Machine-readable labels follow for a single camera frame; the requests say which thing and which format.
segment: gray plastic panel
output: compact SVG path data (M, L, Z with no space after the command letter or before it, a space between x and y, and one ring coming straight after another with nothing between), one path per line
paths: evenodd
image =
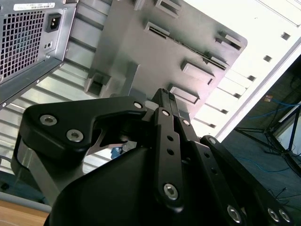
M145 93L149 99L158 88L168 89L171 84L195 94L200 98L196 105L177 101L180 110L193 118L247 41L182 0L177 1L177 18L156 7L156 3L145 1L141 10L135 11L131 0L114 1L91 68L113 78L111 88L103 96L109 97L121 91L127 67L133 61L140 67L132 88ZM181 70L185 62L214 79L208 85L185 74Z

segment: power supply unit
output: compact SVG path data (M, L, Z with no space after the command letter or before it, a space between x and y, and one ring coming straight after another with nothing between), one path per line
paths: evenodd
M62 65L77 2L0 1L0 109Z

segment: label sticker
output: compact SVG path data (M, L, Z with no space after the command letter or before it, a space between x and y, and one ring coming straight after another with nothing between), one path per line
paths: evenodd
M15 4L14 11L33 10L33 9L44 9L54 8L55 3L29 3L29 4Z

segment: cable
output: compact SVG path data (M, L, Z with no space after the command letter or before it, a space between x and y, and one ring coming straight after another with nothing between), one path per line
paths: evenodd
M294 198L294 197L298 197L298 196L301 196L301 194L292 195L292 196L283 197L283 198L278 198L278 199L279 199L279 200L283 200L283 199L290 199L290 198Z
M283 108L280 108L280 109L277 109L277 110L274 110L274 111L271 111L271 112L268 112L268 113L265 113L265 114L262 114L262 115L257 115L257 116L249 116L248 118L249 119L257 119L257 118L261 118L261 117L265 117L265 116L268 116L270 114L273 114L273 113L277 113L278 111L282 111L282 110L285 110L287 108L289 108L291 106L286 106L286 107L283 107Z
M283 189L281 190L281 192L279 192L279 194L276 195L275 199L277 199L277 197L280 196L280 194L281 194L282 192L284 192L286 189L287 189L287 187L283 188Z
M275 103L278 103L280 105L284 105L284 106L289 106L289 107L295 107L295 106L300 106L301 104L294 104L294 105L291 105L291 104L287 104L287 103L283 103L279 100L276 100L274 98L271 99L271 101L275 102Z
M284 171L290 169L290 167L288 167L288 168L281 169L281 170L270 171L270 170L265 170L265 169L263 169L258 163L254 162L254 161L252 161L252 160L250 160L250 159L241 158L241 157L235 157L235 158L236 158L236 159L242 159L242 160L251 162L251 163L253 163L254 165L256 165L260 170L262 170L262 171L264 171L264 172L266 172L266 173L279 173L279 172L284 172Z

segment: rectangular slot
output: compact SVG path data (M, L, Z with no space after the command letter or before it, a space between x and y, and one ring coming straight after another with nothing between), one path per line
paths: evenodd
M214 79L214 75L210 74L209 72L206 72L204 69L197 67L191 63L188 62L184 62L184 64L182 65L182 71L189 75L192 76L196 79L199 79L203 82L205 82L206 84L210 84L213 79Z
M160 36L163 39L166 39L166 36L162 34L160 31L158 31L156 28L149 27L149 31L155 33L156 35Z
M223 46L234 48L235 50L240 51L242 49L242 44L239 40L231 37L225 32L220 32L221 38L216 38L215 41L220 43Z
M174 96L177 99L179 99L189 105L196 105L197 102L200 100L197 95L193 95L193 94L191 94L183 89L180 89L176 86L172 86L172 88L170 89L170 92L172 94L174 94Z
M158 0L156 7L175 18L179 16L178 14L181 9L181 6L175 4L171 0Z
M151 22L148 22L146 24L146 27L144 30L148 33L154 34L157 37L163 38L165 40L169 37L169 34L170 34L169 31L167 31Z
M209 57L208 59L203 58L203 61L207 65L217 67L217 68L219 68L223 71L225 71L227 69L227 67L229 66L229 65L227 65L227 63L223 59L220 59L219 57L212 56L210 53L208 54L208 57Z

